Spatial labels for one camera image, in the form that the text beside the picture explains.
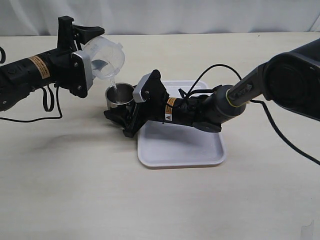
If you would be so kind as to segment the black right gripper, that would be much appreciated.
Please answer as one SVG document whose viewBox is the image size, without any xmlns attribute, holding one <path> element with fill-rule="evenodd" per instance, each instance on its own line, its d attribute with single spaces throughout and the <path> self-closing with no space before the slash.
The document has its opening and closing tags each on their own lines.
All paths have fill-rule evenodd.
<svg viewBox="0 0 320 240">
<path fill-rule="evenodd" d="M 133 110 L 111 108 L 103 113 L 106 119 L 122 127 L 123 134 L 128 138 L 134 137 L 148 121 L 191 127 L 195 121 L 195 98 L 188 101 L 176 98 L 172 101 L 170 97 L 168 100 L 173 103 L 173 107 L 166 103 L 147 101 L 137 103 Z"/>
</svg>

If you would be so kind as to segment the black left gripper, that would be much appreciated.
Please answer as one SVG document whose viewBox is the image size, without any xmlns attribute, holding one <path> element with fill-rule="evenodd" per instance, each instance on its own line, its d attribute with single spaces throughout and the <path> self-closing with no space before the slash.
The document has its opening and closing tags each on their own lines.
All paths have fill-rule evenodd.
<svg viewBox="0 0 320 240">
<path fill-rule="evenodd" d="M 71 54 L 82 51 L 92 39 L 105 33 L 100 26 L 80 26 L 74 24 L 70 16 L 60 16 L 58 19 L 57 46 L 48 54 L 49 70 L 52 81 L 57 85 L 70 85 Z M 108 63 L 101 59 L 91 62 L 93 71 L 101 71 Z"/>
</svg>

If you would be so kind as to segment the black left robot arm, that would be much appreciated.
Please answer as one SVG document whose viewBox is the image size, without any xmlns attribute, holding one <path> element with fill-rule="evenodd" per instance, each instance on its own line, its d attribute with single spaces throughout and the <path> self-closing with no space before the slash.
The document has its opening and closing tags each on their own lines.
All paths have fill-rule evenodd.
<svg viewBox="0 0 320 240">
<path fill-rule="evenodd" d="M 58 18 L 57 47 L 0 67 L 0 110 L 6 111 L 31 92 L 50 84 L 85 98 L 93 85 L 91 58 L 82 46 L 105 33 L 100 26 L 75 25 Z"/>
</svg>

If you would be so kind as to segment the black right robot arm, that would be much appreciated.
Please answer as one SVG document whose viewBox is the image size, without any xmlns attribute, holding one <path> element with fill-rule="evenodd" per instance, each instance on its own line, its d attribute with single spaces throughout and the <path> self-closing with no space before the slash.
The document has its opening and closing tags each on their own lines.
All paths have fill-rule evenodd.
<svg viewBox="0 0 320 240">
<path fill-rule="evenodd" d="M 104 112 L 133 137 L 148 121 L 218 133 L 258 96 L 299 115 L 320 118 L 320 42 L 314 40 L 260 64 L 235 85 L 180 91 L 171 97 L 155 69 L 134 86 L 130 102 Z"/>
</svg>

